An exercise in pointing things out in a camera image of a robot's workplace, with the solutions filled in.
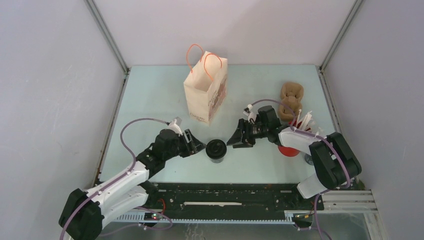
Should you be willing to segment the black coffee cup lid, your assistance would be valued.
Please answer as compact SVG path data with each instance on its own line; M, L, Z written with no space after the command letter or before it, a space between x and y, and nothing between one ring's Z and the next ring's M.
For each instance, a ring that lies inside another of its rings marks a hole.
M227 145L220 139L213 139L206 145L205 152L209 158L219 160L226 155Z

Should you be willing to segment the dark takeout coffee cup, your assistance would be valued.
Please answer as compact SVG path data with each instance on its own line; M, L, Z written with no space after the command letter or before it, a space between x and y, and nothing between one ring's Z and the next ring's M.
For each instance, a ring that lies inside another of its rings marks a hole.
M224 156L222 156L222 157L210 157L209 159L212 163L219 164L219 163L223 162L225 157Z

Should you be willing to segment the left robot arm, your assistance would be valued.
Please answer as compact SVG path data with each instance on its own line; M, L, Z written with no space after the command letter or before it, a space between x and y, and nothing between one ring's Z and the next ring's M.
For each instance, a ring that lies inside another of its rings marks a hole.
M166 161L190 157L206 146L189 129L181 134L162 129L144 151L138 155L131 153L133 161L123 171L96 187L88 190L77 188L68 195L58 220L62 228L59 238L69 234L75 240L96 239L106 226L106 211L113 201L160 172Z

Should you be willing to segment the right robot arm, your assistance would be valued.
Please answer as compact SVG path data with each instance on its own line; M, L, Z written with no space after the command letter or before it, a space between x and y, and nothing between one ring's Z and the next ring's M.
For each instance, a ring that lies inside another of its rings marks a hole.
M257 139L285 148L295 149L311 157L315 173L301 181L291 194L291 204L304 209L311 197L337 187L348 187L352 178L362 172L362 166L344 136L334 132L326 137L304 131L294 126L283 126L276 111L270 105L253 114L252 106L244 109L247 119L239 119L227 146L234 149L251 148Z

